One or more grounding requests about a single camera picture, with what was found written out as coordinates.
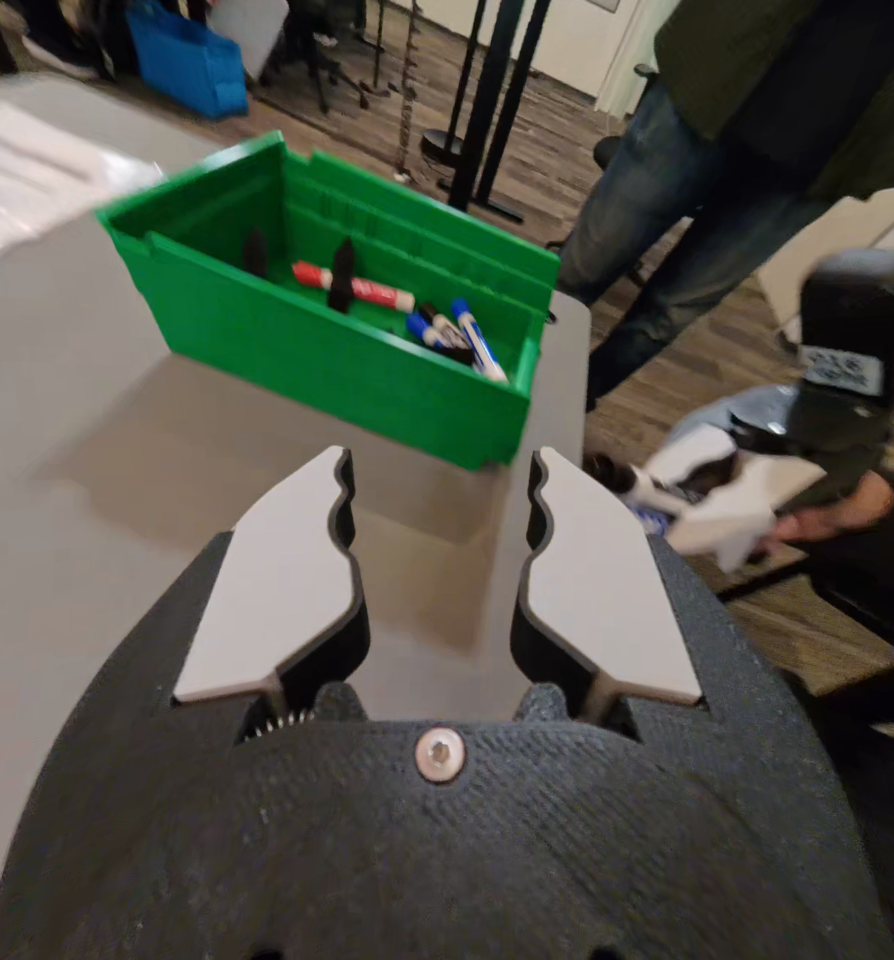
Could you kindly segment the person's right hand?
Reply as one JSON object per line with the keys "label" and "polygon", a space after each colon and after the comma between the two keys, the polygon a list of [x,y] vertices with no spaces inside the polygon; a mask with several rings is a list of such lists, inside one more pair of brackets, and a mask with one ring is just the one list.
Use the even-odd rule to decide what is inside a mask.
{"label": "person's right hand", "polygon": [[780,516],[763,536],[760,546],[774,550],[781,545],[825,542],[869,529],[893,508],[894,489],[885,478],[869,471],[848,497]]}

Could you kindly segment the green plastic bin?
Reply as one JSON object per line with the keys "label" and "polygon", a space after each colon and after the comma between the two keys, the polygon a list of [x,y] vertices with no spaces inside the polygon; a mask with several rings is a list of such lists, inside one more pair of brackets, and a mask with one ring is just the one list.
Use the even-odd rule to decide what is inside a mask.
{"label": "green plastic bin", "polygon": [[[175,353],[465,470],[520,446],[560,262],[555,255],[273,131],[97,213]],[[252,227],[269,275],[243,269]],[[300,285],[299,260],[414,294],[453,319],[467,301],[509,383],[412,336],[406,314]]]}

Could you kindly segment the grey desk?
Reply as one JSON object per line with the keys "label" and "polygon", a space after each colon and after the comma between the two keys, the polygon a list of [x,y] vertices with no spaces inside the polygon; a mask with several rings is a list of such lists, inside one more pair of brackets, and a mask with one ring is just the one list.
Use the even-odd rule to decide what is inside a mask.
{"label": "grey desk", "polygon": [[0,256],[0,874],[111,652],[214,534],[329,446],[353,455],[367,712],[512,716],[532,452],[577,461],[584,435],[590,313],[551,307],[516,459],[471,472],[170,353],[92,213]]}

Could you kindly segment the blue plastic bin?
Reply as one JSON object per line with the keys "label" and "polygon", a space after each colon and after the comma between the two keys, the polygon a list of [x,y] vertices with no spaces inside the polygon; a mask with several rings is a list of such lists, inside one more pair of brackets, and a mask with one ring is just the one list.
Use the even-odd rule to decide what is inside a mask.
{"label": "blue plastic bin", "polygon": [[144,84],[207,119],[249,112],[240,46],[159,2],[125,8]]}

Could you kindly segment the black round-base stand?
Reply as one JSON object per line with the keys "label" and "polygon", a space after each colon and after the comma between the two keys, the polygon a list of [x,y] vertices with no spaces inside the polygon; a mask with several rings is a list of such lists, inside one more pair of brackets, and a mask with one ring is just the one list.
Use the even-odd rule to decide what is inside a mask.
{"label": "black round-base stand", "polygon": [[420,140],[420,151],[425,159],[450,169],[457,167],[464,145],[463,138],[458,135],[458,126],[462,108],[465,104],[465,94],[474,59],[479,48],[479,36],[487,6],[487,1],[477,1],[473,24],[466,42],[465,55],[458,77],[449,124],[445,129],[427,129]]}

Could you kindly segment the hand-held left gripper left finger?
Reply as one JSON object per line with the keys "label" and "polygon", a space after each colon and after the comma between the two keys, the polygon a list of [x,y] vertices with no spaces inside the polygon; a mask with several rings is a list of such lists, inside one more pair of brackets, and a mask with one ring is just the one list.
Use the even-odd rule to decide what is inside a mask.
{"label": "hand-held left gripper left finger", "polygon": [[172,691],[179,706],[255,697],[274,716],[314,716],[370,647],[351,547],[350,449],[328,446],[238,520]]}

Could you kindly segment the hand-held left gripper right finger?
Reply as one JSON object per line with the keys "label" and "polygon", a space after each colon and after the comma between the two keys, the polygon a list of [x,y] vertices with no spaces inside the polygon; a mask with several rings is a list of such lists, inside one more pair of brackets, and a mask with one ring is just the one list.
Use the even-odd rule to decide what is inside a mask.
{"label": "hand-held left gripper right finger", "polygon": [[510,631],[516,666],[603,722],[622,697],[693,709],[704,693],[633,513],[550,446],[531,457],[526,540]]}

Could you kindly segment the laminated paper sheet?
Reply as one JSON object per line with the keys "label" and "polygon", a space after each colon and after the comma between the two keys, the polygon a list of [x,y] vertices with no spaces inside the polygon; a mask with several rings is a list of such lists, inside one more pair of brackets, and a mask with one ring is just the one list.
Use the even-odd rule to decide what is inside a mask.
{"label": "laminated paper sheet", "polygon": [[0,255],[164,179],[154,163],[0,102]]}

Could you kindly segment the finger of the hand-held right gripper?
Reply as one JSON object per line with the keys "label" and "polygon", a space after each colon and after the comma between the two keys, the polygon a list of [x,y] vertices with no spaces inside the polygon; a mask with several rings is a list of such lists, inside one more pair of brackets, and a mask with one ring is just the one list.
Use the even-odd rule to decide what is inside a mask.
{"label": "finger of the hand-held right gripper", "polygon": [[789,456],[742,456],[738,476],[687,507],[668,532],[683,557],[712,557],[724,573],[746,564],[777,521],[777,512],[825,478],[825,469]]}
{"label": "finger of the hand-held right gripper", "polygon": [[738,446],[720,427],[697,427],[658,450],[638,470],[642,488],[718,488],[738,472]]}

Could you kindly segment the red dry erase marker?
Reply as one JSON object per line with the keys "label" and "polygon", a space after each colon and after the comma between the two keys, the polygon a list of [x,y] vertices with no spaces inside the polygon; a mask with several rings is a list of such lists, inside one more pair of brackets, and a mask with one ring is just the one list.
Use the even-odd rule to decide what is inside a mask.
{"label": "red dry erase marker", "polygon": [[[323,290],[328,294],[332,279],[331,270],[303,260],[295,261],[291,265],[291,270],[294,279],[300,285]],[[354,293],[354,301],[380,306],[404,314],[411,313],[417,307],[417,299],[414,294],[357,276],[354,279]]]}

